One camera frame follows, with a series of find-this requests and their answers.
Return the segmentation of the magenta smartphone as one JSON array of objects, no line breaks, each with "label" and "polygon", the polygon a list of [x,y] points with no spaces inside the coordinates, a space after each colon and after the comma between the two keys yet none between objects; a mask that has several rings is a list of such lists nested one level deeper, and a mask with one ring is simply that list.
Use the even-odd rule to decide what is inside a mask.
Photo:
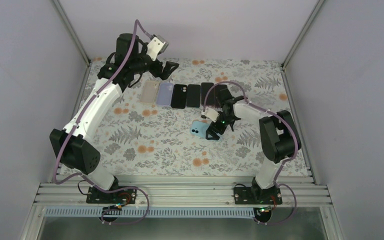
[{"label": "magenta smartphone", "polygon": [[206,100],[206,106],[215,105],[215,90],[210,90],[214,86],[212,82],[202,82],[201,86],[201,104],[204,105]]}]

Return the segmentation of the light blue phone case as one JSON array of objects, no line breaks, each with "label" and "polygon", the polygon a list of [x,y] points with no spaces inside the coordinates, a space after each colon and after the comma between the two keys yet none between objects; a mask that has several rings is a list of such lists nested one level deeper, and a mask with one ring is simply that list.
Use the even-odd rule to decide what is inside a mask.
[{"label": "light blue phone case", "polygon": [[207,130],[210,128],[210,124],[206,122],[202,122],[199,120],[194,120],[190,126],[190,133],[196,137],[201,139],[205,139],[208,141],[221,141],[222,137],[220,134],[215,134],[215,136],[207,133]]}]

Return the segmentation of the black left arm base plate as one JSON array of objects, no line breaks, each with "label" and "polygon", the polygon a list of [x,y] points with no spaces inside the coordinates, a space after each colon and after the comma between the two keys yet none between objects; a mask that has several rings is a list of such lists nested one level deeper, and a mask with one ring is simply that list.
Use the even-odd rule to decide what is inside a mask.
[{"label": "black left arm base plate", "polygon": [[109,205],[135,204],[136,196],[136,189],[125,189],[115,193],[105,193],[95,187],[90,187],[86,196],[86,203]]}]

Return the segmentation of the pink smartphone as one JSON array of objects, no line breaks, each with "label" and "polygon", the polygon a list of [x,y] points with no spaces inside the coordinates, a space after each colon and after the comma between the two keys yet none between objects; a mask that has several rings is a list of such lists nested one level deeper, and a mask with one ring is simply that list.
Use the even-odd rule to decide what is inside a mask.
[{"label": "pink smartphone", "polygon": [[214,96],[215,96],[215,104],[216,108],[222,107],[222,102],[225,99],[225,96],[228,92],[228,87],[225,84],[219,84],[214,87]]}]

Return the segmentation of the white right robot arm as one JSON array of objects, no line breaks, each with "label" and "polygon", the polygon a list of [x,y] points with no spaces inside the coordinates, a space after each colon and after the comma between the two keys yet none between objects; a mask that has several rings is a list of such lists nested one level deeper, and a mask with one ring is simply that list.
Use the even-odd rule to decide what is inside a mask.
[{"label": "white right robot arm", "polygon": [[218,140],[227,127],[239,120],[255,124],[259,129],[262,152],[261,168],[252,179],[249,196],[258,204],[279,194],[278,177],[287,162],[292,161],[301,141],[292,114],[287,110],[277,113],[252,103],[246,96],[233,97],[228,89],[218,94],[221,110],[203,106],[202,118],[211,120],[206,130],[207,140]]}]

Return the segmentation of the dark teal smartphone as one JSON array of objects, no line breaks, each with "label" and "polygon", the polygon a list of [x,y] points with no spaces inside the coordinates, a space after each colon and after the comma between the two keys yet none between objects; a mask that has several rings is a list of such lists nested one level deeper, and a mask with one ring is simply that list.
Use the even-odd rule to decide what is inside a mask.
[{"label": "dark teal smartphone", "polygon": [[189,84],[187,86],[186,107],[199,108],[201,105],[201,86],[199,84]]}]

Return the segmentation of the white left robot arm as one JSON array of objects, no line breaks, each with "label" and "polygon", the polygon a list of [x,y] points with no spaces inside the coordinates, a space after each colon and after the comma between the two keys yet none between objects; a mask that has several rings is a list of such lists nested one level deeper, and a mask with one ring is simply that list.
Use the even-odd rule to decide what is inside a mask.
[{"label": "white left robot arm", "polygon": [[96,130],[113,102],[126,89],[137,83],[135,76],[150,73],[155,78],[167,80],[175,69],[176,62],[163,63],[157,59],[169,43],[159,35],[150,36],[143,42],[131,33],[122,33],[116,41],[116,50],[111,53],[97,74],[97,81],[74,117],[61,130],[53,129],[49,135],[56,156],[54,170],[60,165],[73,169],[73,176],[80,176],[99,196],[111,203],[119,197],[117,178],[101,164],[100,152],[92,145]]}]

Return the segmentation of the beige phone case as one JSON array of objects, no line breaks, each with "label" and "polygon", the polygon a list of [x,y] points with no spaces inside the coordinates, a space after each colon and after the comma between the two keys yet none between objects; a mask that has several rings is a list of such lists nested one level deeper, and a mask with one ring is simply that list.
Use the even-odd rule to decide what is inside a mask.
[{"label": "beige phone case", "polygon": [[153,104],[159,89],[160,83],[158,81],[147,80],[139,97],[139,102],[144,104]]}]

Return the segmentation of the lilac phone case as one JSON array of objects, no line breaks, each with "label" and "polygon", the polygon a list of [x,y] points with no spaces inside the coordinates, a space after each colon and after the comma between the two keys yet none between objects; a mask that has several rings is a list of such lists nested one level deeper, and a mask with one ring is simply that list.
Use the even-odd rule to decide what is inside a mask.
[{"label": "lilac phone case", "polygon": [[162,82],[159,85],[157,97],[156,97],[156,105],[168,107],[171,105],[172,94],[173,94],[174,84],[171,82]]}]

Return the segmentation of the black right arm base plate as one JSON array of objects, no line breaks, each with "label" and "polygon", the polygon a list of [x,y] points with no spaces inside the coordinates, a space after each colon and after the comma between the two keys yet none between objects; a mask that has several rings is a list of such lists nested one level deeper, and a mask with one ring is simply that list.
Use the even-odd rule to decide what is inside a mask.
[{"label": "black right arm base plate", "polygon": [[281,190],[276,186],[268,189],[259,187],[235,186],[233,197],[236,205],[281,205]]}]

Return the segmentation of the black phone case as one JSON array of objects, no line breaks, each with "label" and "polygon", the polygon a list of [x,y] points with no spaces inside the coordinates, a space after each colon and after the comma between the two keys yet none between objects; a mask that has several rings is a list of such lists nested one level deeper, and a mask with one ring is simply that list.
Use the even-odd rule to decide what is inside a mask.
[{"label": "black phone case", "polygon": [[187,101],[187,85],[175,84],[173,86],[170,106],[173,109],[185,109]]}]

